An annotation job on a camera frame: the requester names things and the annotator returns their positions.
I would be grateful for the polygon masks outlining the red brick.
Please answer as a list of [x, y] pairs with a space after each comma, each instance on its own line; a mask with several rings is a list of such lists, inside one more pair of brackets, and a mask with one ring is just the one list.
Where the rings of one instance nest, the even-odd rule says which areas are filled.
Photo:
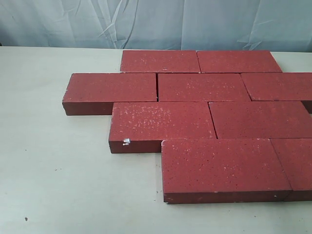
[[155, 73], [73, 73], [62, 105], [68, 116], [111, 115], [116, 102], [156, 102]]
[[124, 50], [123, 73], [200, 73], [196, 51]]
[[311, 201], [312, 140], [310, 138], [271, 139], [271, 143], [292, 188], [284, 200]]
[[311, 73], [242, 73], [252, 101], [300, 101], [312, 112]]
[[168, 204], [282, 201], [292, 191], [269, 139], [175, 139], [161, 145]]
[[113, 105], [112, 154], [159, 153], [171, 139], [215, 139], [206, 102], [117, 102]]
[[281, 73], [270, 51], [198, 51], [202, 73]]
[[300, 101], [210, 102], [218, 138], [311, 138], [312, 117]]
[[160, 102], [246, 102], [250, 97], [240, 74], [159, 74]]

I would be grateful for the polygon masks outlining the red brick top back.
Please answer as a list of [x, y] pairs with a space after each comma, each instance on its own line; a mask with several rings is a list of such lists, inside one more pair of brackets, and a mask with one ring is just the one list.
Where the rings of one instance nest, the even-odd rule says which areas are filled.
[[156, 102], [155, 73], [73, 73], [62, 105], [68, 116], [111, 115], [116, 102]]

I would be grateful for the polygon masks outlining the blue-grey backdrop cloth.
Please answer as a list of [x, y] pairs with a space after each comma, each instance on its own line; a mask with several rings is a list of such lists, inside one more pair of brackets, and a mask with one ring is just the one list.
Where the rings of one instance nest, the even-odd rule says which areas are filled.
[[312, 50], [309, 0], [3, 0], [0, 43], [163, 50]]

